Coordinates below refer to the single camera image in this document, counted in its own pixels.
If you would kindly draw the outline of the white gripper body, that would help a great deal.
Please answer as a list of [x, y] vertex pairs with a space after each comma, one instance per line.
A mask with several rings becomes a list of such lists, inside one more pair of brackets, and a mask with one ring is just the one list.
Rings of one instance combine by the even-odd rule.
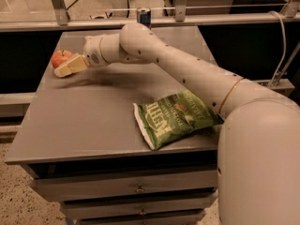
[[93, 67], [105, 67], [108, 65], [104, 59], [100, 43], [104, 36], [87, 36], [85, 37], [85, 44], [83, 46], [83, 55]]

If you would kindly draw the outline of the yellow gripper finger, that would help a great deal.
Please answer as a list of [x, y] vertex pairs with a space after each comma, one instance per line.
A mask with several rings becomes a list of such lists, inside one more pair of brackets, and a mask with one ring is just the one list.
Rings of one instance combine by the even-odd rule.
[[53, 73], [58, 78], [64, 78], [68, 75], [81, 72], [88, 69], [89, 62], [84, 55], [75, 53], [61, 65], [53, 70]]

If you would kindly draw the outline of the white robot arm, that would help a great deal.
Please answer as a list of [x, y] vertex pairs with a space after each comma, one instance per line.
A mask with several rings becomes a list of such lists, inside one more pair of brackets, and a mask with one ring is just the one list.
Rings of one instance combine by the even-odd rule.
[[300, 107], [287, 97], [182, 52], [140, 23], [88, 37], [58, 77], [134, 57], [157, 64], [224, 120], [217, 150], [220, 225], [300, 225]]

